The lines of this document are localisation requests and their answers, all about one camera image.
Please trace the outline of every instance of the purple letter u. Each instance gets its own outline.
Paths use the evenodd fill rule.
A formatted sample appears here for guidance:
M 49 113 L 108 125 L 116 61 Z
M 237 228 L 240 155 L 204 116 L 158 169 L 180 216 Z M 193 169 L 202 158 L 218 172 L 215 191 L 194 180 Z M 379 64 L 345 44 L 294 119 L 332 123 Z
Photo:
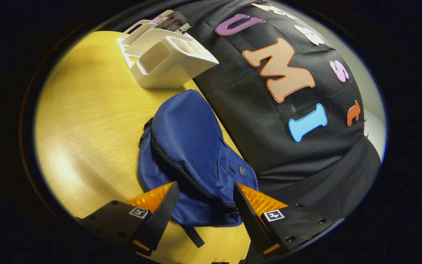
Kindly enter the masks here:
M 247 28 L 255 23 L 263 23 L 265 22 L 265 20 L 258 18 L 258 17 L 251 17 L 250 20 L 248 20 L 245 23 L 242 23 L 240 25 L 238 25 L 237 27 L 228 29 L 227 27 L 234 23 L 237 22 L 243 18 L 248 18 L 248 15 L 244 15 L 244 14 L 236 14 L 233 17 L 229 18 L 228 20 L 222 22 L 220 25 L 218 25 L 218 27 L 216 27 L 216 33 L 218 33 L 219 35 L 232 35 L 233 33 L 239 32 L 240 30 L 243 30 L 244 28 Z

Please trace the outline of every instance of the orange letter m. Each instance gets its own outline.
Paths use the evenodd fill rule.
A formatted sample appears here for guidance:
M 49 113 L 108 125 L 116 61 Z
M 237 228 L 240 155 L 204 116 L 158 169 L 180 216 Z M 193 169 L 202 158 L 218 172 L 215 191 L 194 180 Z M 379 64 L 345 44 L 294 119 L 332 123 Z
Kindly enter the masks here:
M 245 59 L 254 67 L 259 67 L 261 60 L 270 58 L 263 66 L 262 76 L 283 76 L 278 80 L 268 80 L 266 86 L 274 99 L 282 103 L 284 98 L 303 87 L 314 87 L 315 80 L 307 69 L 289 67 L 294 57 L 294 48 L 283 38 L 278 37 L 275 44 L 255 50 L 244 50 Z

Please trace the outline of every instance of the desk organizer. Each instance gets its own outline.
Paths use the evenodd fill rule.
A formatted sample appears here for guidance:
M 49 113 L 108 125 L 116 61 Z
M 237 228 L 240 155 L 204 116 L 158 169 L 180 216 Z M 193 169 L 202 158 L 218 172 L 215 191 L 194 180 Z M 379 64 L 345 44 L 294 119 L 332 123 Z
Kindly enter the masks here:
M 117 38 L 134 80 L 146 89 L 179 88 L 198 74 L 219 64 L 203 45 L 188 33 L 153 28 L 140 20 Z

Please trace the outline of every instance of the backpack logo patch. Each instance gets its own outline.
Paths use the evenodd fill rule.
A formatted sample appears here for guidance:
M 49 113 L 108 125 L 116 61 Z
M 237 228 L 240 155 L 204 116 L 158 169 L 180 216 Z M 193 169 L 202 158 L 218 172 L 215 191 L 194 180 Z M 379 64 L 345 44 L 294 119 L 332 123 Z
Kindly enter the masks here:
M 241 175 L 242 175 L 243 177 L 246 177 L 246 176 L 245 176 L 245 167 L 242 167 L 241 165 L 239 165 L 239 172 L 241 173 Z

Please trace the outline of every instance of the blue backpack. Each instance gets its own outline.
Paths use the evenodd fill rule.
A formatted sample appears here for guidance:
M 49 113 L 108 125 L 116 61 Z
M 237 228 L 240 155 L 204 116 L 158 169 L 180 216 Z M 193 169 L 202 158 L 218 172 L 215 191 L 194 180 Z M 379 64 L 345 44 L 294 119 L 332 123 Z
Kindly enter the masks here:
M 138 179 L 145 191 L 177 181 L 172 218 L 188 227 L 240 225 L 234 182 L 258 190 L 255 172 L 224 142 L 211 106 L 196 90 L 169 98 L 144 126 Z

